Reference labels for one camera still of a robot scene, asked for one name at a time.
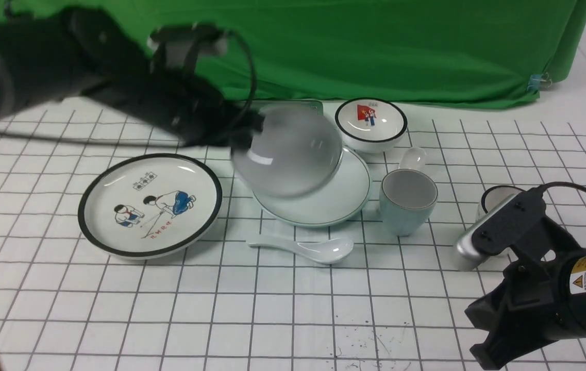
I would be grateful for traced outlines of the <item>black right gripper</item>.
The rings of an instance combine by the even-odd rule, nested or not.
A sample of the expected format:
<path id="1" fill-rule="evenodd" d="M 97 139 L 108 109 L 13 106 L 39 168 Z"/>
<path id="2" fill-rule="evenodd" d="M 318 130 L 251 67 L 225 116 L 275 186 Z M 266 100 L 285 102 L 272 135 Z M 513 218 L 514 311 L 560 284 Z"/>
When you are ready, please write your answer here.
<path id="1" fill-rule="evenodd" d="M 501 369 L 509 362 L 559 340 L 586 338 L 583 322 L 573 312 L 568 288 L 569 264 L 586 256 L 575 238 L 544 217 L 517 247 L 528 247 L 549 262 L 518 258 L 504 270 L 503 281 L 467 306 L 472 325 L 488 336 L 470 352 L 481 368 Z"/>

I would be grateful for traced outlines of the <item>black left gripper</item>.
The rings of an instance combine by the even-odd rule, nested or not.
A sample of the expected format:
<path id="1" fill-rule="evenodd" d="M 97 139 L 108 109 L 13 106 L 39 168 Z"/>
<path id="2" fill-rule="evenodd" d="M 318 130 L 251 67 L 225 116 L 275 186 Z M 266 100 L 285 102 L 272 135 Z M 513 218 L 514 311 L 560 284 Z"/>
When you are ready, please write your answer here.
<path id="1" fill-rule="evenodd" d="M 85 97 L 172 134 L 183 146 L 249 148 L 264 116 L 225 99 L 201 77 L 156 72 L 111 78 Z"/>

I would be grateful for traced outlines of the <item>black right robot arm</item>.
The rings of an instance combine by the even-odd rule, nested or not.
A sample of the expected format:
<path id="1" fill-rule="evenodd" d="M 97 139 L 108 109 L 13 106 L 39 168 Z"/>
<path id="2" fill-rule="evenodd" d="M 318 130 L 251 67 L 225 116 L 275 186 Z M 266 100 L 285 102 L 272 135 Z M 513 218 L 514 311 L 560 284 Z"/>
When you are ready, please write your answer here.
<path id="1" fill-rule="evenodd" d="M 512 250 L 517 260 L 505 268 L 503 281 L 465 310 L 472 325 L 488 334 L 470 348 L 483 369 L 586 338 L 586 249 L 545 217 Z"/>

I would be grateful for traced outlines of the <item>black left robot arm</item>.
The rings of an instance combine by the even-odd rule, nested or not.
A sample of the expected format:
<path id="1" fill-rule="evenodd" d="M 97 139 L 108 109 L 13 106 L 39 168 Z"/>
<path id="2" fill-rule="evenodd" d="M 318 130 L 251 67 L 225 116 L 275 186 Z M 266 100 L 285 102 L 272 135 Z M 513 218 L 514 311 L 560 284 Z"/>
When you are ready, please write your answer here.
<path id="1" fill-rule="evenodd" d="M 234 30 L 171 24 L 148 37 L 151 55 L 102 8 L 65 7 L 43 18 L 4 5 L 0 23 L 0 120 L 44 103 L 91 99 L 175 136 L 184 147 L 247 149 L 263 130 L 252 109 L 257 72 Z M 234 39 L 250 69 L 243 104 L 197 75 L 201 56 L 222 56 Z"/>

